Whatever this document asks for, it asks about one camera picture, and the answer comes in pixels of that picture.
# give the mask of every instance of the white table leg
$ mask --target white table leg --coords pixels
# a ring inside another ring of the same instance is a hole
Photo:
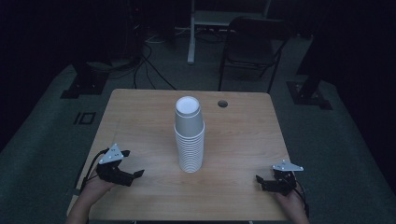
[[[195,55],[195,1],[191,0],[190,46],[187,64],[194,64]]]

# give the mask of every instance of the chair leg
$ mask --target chair leg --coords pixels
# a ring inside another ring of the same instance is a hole
[[[224,67],[222,67],[221,70],[220,70],[220,79],[219,79],[218,91],[221,91],[221,83],[222,83],[223,73],[224,73]]]
[[[279,61],[276,62],[275,67],[274,67],[274,71],[273,71],[273,73],[272,73],[272,75],[271,75],[271,80],[270,80],[270,83],[268,84],[268,89],[267,89],[267,93],[268,93],[268,94],[269,94],[270,91],[271,91],[272,84],[273,84],[274,79],[275,79],[275,74],[276,74],[276,70],[277,70],[278,64],[279,64]]]
[[[264,75],[264,73],[267,71],[269,67],[265,67],[264,70],[262,70],[262,73],[260,74],[260,78],[262,78],[262,76]]]
[[[220,78],[219,78],[218,91],[221,91],[221,84],[222,84],[222,79],[223,79],[223,74],[224,74],[224,64],[225,64],[225,57],[223,55],[221,57],[220,68],[219,68]]]

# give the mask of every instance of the dark background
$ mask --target dark background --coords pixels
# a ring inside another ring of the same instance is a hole
[[[197,9],[257,11],[263,1],[197,0]],[[78,61],[138,55],[136,25],[172,38],[187,27],[190,1],[27,1],[0,6],[0,149],[19,129],[53,78]],[[393,190],[396,178],[396,10],[387,0],[274,0],[270,18],[314,36],[299,74],[332,83]],[[128,36],[129,44],[123,46]]]

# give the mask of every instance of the table leg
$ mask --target table leg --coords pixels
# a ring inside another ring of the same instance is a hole
[[[267,18],[267,17],[268,17],[268,11],[269,11],[269,9],[270,9],[271,1],[272,1],[272,0],[267,0],[267,1],[265,1],[264,12],[263,12],[264,18]]]
[[[195,1],[191,0],[191,27],[190,27],[190,46],[189,46],[189,55],[187,58],[188,64],[194,63],[194,54],[195,54]]]

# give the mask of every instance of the cup rim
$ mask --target cup rim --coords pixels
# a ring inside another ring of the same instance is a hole
[[[202,164],[202,160],[194,160],[194,161],[182,161],[183,165],[199,165]]]
[[[185,99],[193,100],[193,101],[196,103],[196,108],[195,108],[195,110],[194,110],[193,112],[191,112],[191,113],[183,113],[183,112],[181,112],[181,111],[178,110],[178,106],[180,105],[179,103],[180,103],[182,100],[185,100]],[[195,97],[193,97],[193,96],[187,95],[187,96],[180,97],[180,98],[177,100],[177,102],[176,102],[176,112],[177,112],[181,117],[183,117],[183,118],[193,117],[193,116],[197,115],[198,112],[200,111],[200,109],[201,109],[201,106],[200,106],[200,104],[199,104],[198,99],[195,98]]]
[[[195,164],[181,163],[179,165],[184,168],[200,168],[202,166],[202,162],[197,162]]]
[[[205,145],[204,143],[199,143],[196,145],[182,145],[182,144],[177,143],[177,146],[180,148],[183,148],[183,149],[201,148],[201,147],[204,147],[204,145]]]
[[[191,158],[191,157],[199,157],[199,156],[203,156],[204,152],[203,151],[192,151],[192,152],[179,152],[178,156],[181,156],[183,158]]]
[[[191,139],[191,140],[187,140],[187,139],[176,139],[176,141],[178,143],[181,143],[183,145],[196,145],[198,143],[201,143],[203,141],[203,137],[201,138],[197,138],[197,139]]]
[[[179,146],[178,149],[183,150],[183,151],[197,151],[197,150],[203,150],[204,146],[192,146],[192,147],[185,147],[185,146]]]

